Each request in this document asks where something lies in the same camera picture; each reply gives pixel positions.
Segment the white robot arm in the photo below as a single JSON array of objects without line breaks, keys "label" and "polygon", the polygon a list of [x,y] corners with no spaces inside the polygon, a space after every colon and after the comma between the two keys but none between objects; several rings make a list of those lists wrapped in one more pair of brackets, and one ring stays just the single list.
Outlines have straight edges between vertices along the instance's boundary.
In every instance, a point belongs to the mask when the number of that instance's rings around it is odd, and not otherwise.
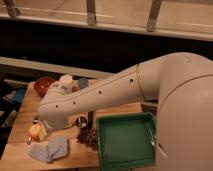
[{"label": "white robot arm", "polygon": [[157,171],[213,171],[213,60],[194,53],[142,62],[74,93],[57,81],[37,113],[56,131],[70,115],[149,100],[158,102]]}]

